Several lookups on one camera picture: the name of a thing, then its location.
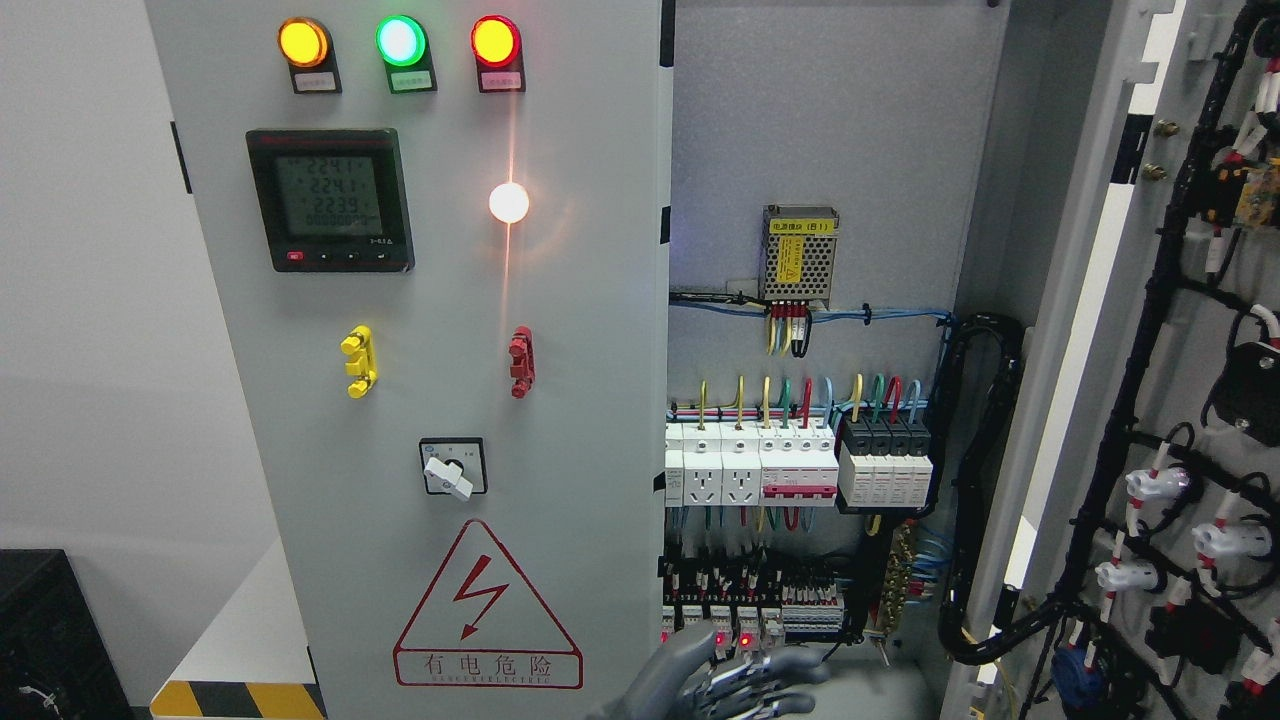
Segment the green wire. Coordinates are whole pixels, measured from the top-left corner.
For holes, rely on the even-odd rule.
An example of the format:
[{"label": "green wire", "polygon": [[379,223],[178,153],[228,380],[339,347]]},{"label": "green wire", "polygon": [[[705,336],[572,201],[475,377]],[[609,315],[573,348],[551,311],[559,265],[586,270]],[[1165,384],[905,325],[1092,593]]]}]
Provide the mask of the green wire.
[{"label": "green wire", "polygon": [[787,427],[787,418],[791,415],[791,379],[785,378],[782,380],[782,428]]},{"label": "green wire", "polygon": [[884,407],[884,374],[876,373],[876,386],[872,388],[872,421],[879,423],[879,411]]}]

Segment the white wall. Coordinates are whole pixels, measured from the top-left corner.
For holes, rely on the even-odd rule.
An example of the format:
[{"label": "white wall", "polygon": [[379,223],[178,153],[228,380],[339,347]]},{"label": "white wall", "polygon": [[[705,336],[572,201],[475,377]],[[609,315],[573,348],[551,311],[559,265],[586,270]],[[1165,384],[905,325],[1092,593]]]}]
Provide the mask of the white wall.
[{"label": "white wall", "polygon": [[0,546],[146,705],[275,537],[141,0],[0,3]]}]

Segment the black wire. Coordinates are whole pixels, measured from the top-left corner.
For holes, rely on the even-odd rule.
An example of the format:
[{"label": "black wire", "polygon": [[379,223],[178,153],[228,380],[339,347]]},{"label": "black wire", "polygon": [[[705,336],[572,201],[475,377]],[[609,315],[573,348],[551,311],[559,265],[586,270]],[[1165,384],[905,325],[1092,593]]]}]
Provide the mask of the black wire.
[{"label": "black wire", "polygon": [[[1066,626],[1066,620],[1060,625]],[[1061,633],[1057,633],[1060,642]],[[1032,705],[1036,703],[1036,698],[1039,693],[1036,692],[1036,687],[1039,685],[1039,679],[1044,674],[1044,662],[1048,660],[1050,651],[1056,646],[1053,628],[1047,628],[1044,630],[1044,644],[1041,647],[1039,657],[1036,659],[1036,670],[1032,673],[1032,682],[1027,684],[1027,696],[1023,697],[1023,706],[1018,710],[1018,720],[1027,720],[1027,714],[1032,711]]]},{"label": "black wire", "polygon": [[1187,443],[1183,445],[1183,447],[1194,447],[1196,446],[1196,428],[1192,427],[1192,424],[1188,423],[1187,420],[1183,420],[1181,423],[1178,423],[1176,425],[1174,425],[1172,428],[1170,428],[1170,430],[1165,434],[1165,442],[1167,442],[1169,445],[1172,445],[1174,443],[1174,436],[1178,434],[1178,430],[1187,430],[1187,434],[1188,434]]},{"label": "black wire", "polygon": [[813,310],[804,309],[804,341],[791,341],[791,356],[804,357],[809,352],[809,338],[813,337]]},{"label": "black wire", "polygon": [[1231,266],[1231,259],[1235,258],[1235,249],[1240,245],[1240,236],[1244,233],[1244,228],[1235,228],[1231,233],[1231,245],[1226,246],[1226,255],[1222,258],[1222,266],[1217,269],[1216,273],[1211,273],[1207,278],[1208,286],[1216,288],[1222,284],[1222,278],[1226,275],[1226,269]]}]

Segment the warning sign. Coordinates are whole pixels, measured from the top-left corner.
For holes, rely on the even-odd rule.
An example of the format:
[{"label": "warning sign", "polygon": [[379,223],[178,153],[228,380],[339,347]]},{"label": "warning sign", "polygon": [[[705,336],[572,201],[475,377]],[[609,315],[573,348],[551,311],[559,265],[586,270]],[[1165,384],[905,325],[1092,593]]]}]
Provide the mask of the warning sign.
[{"label": "warning sign", "polygon": [[462,525],[393,655],[402,685],[582,687],[582,652],[477,519]]}]

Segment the red wire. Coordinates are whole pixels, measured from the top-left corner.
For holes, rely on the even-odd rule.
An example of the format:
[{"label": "red wire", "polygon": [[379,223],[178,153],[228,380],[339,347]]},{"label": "red wire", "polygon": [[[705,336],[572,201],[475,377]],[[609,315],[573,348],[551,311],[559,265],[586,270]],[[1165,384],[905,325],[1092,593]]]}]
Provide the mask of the red wire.
[{"label": "red wire", "polygon": [[800,409],[800,416],[804,418],[800,421],[801,428],[809,427],[809,398],[813,397],[813,378],[804,379],[804,406]]},{"label": "red wire", "polygon": [[[888,405],[888,396],[893,396],[893,404]],[[897,409],[902,405],[902,378],[900,375],[893,375],[893,379],[888,382],[888,387],[884,388],[884,405],[888,405],[888,424],[897,423]]]}]

